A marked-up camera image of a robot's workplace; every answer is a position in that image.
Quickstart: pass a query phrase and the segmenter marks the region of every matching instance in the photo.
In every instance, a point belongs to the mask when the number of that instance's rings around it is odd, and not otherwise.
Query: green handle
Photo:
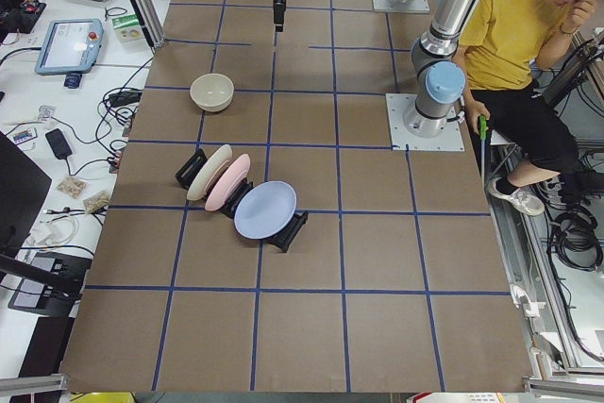
[[[478,117],[478,125],[480,126],[480,139],[484,141],[487,138],[487,117],[480,115]]]

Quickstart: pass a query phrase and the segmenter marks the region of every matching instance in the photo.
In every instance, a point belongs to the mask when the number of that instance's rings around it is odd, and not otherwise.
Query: black monitor
[[[51,178],[0,133],[0,280],[23,277],[8,306],[15,310],[61,316],[79,298],[91,261],[56,252],[36,254],[32,264],[15,257],[23,247],[46,199]]]

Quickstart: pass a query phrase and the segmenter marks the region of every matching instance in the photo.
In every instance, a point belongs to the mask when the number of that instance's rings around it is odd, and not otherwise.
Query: small box
[[[143,38],[143,30],[135,14],[113,18],[113,30],[120,42],[131,42]]]

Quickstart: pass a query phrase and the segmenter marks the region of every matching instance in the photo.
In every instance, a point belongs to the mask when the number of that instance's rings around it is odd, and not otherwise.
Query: shoe
[[[490,195],[501,200],[510,202],[514,208],[528,216],[538,216],[545,211],[544,203],[532,193],[528,193],[520,188],[512,194],[507,195],[497,190],[497,181],[501,178],[492,179],[487,185],[487,191]]]

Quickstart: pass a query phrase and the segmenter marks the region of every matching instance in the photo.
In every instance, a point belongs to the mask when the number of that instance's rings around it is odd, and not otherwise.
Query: white mounting plate
[[[405,151],[465,151],[461,139],[460,124],[457,121],[448,122],[438,136],[432,139],[418,137],[411,133],[403,122],[403,115],[415,102],[416,94],[410,93],[386,93],[386,106],[388,107],[388,124],[390,125],[390,139],[393,150]],[[456,116],[455,110],[451,108],[448,117]]]
[[[398,13],[422,13],[430,12],[428,0],[407,0],[407,2],[393,4],[390,0],[373,0],[375,11],[392,11]]]

